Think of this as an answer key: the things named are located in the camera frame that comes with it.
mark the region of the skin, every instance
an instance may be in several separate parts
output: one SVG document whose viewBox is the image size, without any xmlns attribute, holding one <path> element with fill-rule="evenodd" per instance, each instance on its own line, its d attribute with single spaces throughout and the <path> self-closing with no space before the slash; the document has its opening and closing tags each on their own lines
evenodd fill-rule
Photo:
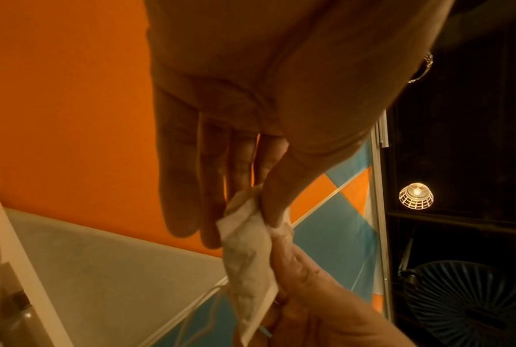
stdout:
<svg viewBox="0 0 516 347">
<path fill-rule="evenodd" d="M 412 347 L 396 327 L 343 288 L 288 239 L 273 241 L 280 294 L 248 347 Z M 233 346 L 243 347 L 235 331 Z"/>
<path fill-rule="evenodd" d="M 220 247 L 224 180 L 227 199 L 263 184 L 264 218 L 277 226 L 302 190 L 366 140 L 451 5 L 146 0 L 169 232 L 200 230 L 206 247 Z"/>
</svg>

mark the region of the tiled wall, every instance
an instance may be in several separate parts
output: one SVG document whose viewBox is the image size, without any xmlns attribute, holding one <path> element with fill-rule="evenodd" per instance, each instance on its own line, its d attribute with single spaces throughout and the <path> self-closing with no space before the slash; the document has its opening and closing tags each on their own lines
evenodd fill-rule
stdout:
<svg viewBox="0 0 516 347">
<path fill-rule="evenodd" d="M 344 287 L 371 302 L 383 303 L 376 211 L 371 196 L 371 145 L 318 178 L 291 206 L 295 243 Z M 208 322 L 214 297 L 195 312 L 187 336 Z M 193 347 L 229 346 L 236 319 L 227 298 L 220 304 L 214 330 Z M 180 324 L 156 346 L 172 347 Z"/>
</svg>

